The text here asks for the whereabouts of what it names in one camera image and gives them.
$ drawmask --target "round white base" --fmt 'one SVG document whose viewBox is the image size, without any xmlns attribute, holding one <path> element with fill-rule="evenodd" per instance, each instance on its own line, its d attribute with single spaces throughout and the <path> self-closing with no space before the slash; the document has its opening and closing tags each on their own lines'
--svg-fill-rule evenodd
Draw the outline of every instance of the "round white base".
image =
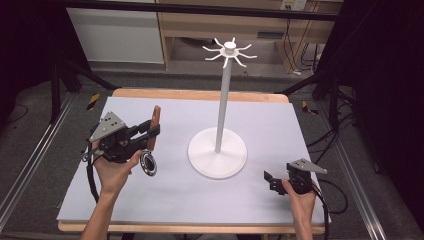
<svg viewBox="0 0 424 240">
<path fill-rule="evenodd" d="M 193 167 L 212 179 L 225 179 L 238 173 L 247 160 L 247 148 L 235 132 L 225 129 L 221 151 L 215 152 L 217 128 L 196 134 L 188 146 L 188 157 Z"/>
</svg>

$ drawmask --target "metal rail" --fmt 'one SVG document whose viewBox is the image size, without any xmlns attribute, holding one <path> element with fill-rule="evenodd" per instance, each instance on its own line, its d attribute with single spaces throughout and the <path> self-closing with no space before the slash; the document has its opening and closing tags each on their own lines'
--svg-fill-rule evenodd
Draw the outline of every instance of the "metal rail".
<svg viewBox="0 0 424 240">
<path fill-rule="evenodd" d="M 41 3 L 57 4 L 68 8 L 102 9 L 138 12 L 167 12 L 186 14 L 227 15 L 261 18 L 301 19 L 336 21 L 348 19 L 334 13 L 316 13 L 302 11 L 285 11 L 271 9 L 254 9 L 220 6 L 200 6 L 186 4 L 161 4 L 139 2 L 116 2 L 116 1 L 90 1 L 90 0 L 37 0 Z"/>
<path fill-rule="evenodd" d="M 6 225 L 7 220 L 12 214 L 13 210 L 16 207 L 19 199 L 21 198 L 23 192 L 25 191 L 29 181 L 34 175 L 35 170 L 37 169 L 39 163 L 41 162 L 44 154 L 49 148 L 51 142 L 53 141 L 54 136 L 56 135 L 59 127 L 62 125 L 63 120 L 65 119 L 72 101 L 74 100 L 75 93 L 68 93 L 62 105 L 62 112 L 56 119 L 54 123 L 51 123 L 49 127 L 44 132 L 43 137 L 38 142 L 19 176 L 16 178 L 13 186 L 9 190 L 5 199 L 0 205 L 0 232 L 3 231 L 4 226 Z"/>
<path fill-rule="evenodd" d="M 322 103 L 319 102 L 317 106 L 320 112 L 325 112 L 325 107 L 322 106 Z M 325 116 L 323 116 L 323 119 L 328 130 L 330 130 L 330 122 Z M 340 166 L 346 177 L 346 181 L 349 184 L 350 190 L 352 191 L 353 198 L 356 201 L 356 205 L 358 206 L 359 212 L 361 213 L 362 219 L 364 220 L 365 226 L 368 230 L 368 233 L 370 234 L 371 239 L 387 239 L 383 227 L 380 224 L 380 220 L 378 220 L 374 208 L 372 207 L 372 204 L 368 199 L 368 196 L 365 193 L 365 190 L 362 187 L 362 184 L 359 181 L 358 176 L 356 175 L 350 163 L 349 157 L 347 156 L 347 153 L 340 140 L 337 140 L 335 148 L 336 154 L 340 158 Z"/>
</svg>

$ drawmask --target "electrical outlet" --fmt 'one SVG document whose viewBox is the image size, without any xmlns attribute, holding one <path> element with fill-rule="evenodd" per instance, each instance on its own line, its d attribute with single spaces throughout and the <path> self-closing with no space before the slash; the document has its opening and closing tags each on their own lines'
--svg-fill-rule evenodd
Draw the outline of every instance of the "electrical outlet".
<svg viewBox="0 0 424 240">
<path fill-rule="evenodd" d="M 291 10 L 303 11 L 305 9 L 305 5 L 306 5 L 306 0 L 294 0 L 293 5 L 291 6 Z"/>
<path fill-rule="evenodd" d="M 280 10 L 292 10 L 295 0 L 283 0 L 281 1 Z"/>
</svg>

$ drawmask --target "white stand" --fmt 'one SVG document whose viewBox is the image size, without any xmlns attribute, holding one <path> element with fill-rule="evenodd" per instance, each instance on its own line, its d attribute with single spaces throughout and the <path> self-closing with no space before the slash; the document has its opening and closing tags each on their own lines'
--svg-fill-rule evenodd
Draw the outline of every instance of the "white stand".
<svg viewBox="0 0 424 240">
<path fill-rule="evenodd" d="M 221 99 L 219 105 L 218 127 L 208 128 L 196 134 L 188 147 L 188 156 L 193 167 L 202 175 L 212 179 L 225 179 L 238 173 L 247 160 L 247 148 L 243 139 L 235 132 L 224 129 L 225 113 L 227 109 L 228 92 L 230 88 L 231 68 L 233 58 L 243 67 L 238 55 L 255 58 L 256 56 L 246 56 L 239 50 L 245 48 L 236 48 L 234 43 L 226 42 L 221 45 L 217 39 L 215 42 L 221 46 L 221 49 L 208 49 L 208 51 L 219 51 L 220 54 L 206 60 L 214 60 L 220 56 L 225 57 L 224 70 L 222 74 Z"/>
</svg>

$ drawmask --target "forearm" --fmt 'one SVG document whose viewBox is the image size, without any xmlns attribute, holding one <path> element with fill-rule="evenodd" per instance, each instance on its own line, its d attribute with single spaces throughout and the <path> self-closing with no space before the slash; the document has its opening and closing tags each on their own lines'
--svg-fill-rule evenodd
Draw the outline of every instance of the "forearm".
<svg viewBox="0 0 424 240">
<path fill-rule="evenodd" d="M 309 220 L 294 220 L 294 229 L 296 232 L 296 239 L 298 240 L 312 240 L 312 225 Z"/>
<path fill-rule="evenodd" d="M 99 201 L 94 208 L 80 239 L 106 239 L 109 223 L 112 218 L 113 207 L 118 194 L 100 193 Z"/>
</svg>

